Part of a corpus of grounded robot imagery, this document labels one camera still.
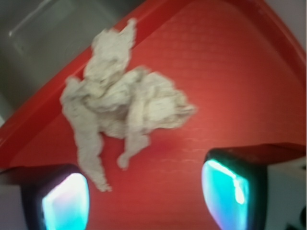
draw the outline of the red plastic surface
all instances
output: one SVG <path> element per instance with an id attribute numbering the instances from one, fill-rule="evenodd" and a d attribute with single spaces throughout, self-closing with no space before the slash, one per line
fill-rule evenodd
<path id="1" fill-rule="evenodd" d="M 213 147 L 306 144 L 306 54 L 261 0 L 148 0 L 138 19 L 130 68 L 173 79 L 198 112 L 180 129 L 156 130 L 127 171 L 123 141 L 105 138 L 101 155 L 113 192 L 90 185 L 88 229 L 216 229 L 201 190 Z M 0 167 L 77 163 L 61 114 L 65 79 L 82 77 L 85 50 L 0 129 Z"/>

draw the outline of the red tray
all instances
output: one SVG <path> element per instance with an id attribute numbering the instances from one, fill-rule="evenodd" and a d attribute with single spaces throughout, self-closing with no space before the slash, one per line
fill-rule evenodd
<path id="1" fill-rule="evenodd" d="M 129 68 L 172 78 L 198 112 L 180 129 L 156 130 L 127 171 L 123 141 L 104 137 L 101 155 L 113 192 L 89 182 L 88 229 L 216 229 L 204 203 L 201 167 L 213 147 L 306 144 L 306 54 L 262 0 L 148 0 Z M 0 167 L 77 163 L 59 97 L 83 75 L 88 48 L 0 129 Z"/>

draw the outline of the textured surface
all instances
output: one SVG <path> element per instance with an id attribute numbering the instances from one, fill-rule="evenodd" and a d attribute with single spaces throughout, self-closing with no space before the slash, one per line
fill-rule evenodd
<path id="1" fill-rule="evenodd" d="M 216 229 L 201 191 L 212 147 L 306 141 L 303 87 L 259 31 L 222 0 L 196 0 L 134 48 L 131 68 L 146 65 L 175 81 L 198 112 L 175 130 L 156 130 L 152 145 L 122 172 L 123 141 L 105 138 L 102 161 L 113 185 L 92 183 L 88 229 Z M 76 163 L 63 115 L 45 127 L 12 165 Z"/>

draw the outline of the crumpled paper towel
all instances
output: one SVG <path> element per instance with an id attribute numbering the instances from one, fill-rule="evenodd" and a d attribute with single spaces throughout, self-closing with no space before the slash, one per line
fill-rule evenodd
<path id="1" fill-rule="evenodd" d="M 130 158 L 150 144 L 151 131 L 181 127 L 196 111 L 162 74 L 144 67 L 125 73 L 135 24 L 130 19 L 121 32 L 110 29 L 97 35 L 84 80 L 69 77 L 60 99 L 74 131 L 79 166 L 102 192 L 111 186 L 99 158 L 104 145 L 100 132 L 125 139 L 117 164 L 127 169 Z"/>

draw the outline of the white object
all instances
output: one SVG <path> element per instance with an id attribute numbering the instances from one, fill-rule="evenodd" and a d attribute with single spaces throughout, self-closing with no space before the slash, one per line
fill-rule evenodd
<path id="1" fill-rule="evenodd" d="M 111 187 L 99 158 L 100 132 L 125 139 L 125 151 L 117 163 L 127 169 L 130 158 L 150 144 L 152 130 L 180 127 L 195 112 L 184 93 L 160 73 L 148 73 L 144 67 L 125 73 L 135 24 L 130 19 L 121 32 L 111 29 L 97 35 L 84 80 L 68 78 L 60 99 L 74 130 L 79 165 L 102 192 Z"/>
<path id="2" fill-rule="evenodd" d="M 306 229 L 299 219 L 306 208 L 306 170 L 303 167 L 306 167 L 306 157 L 269 165 L 266 230 L 285 229 L 290 224 L 298 230 Z"/>

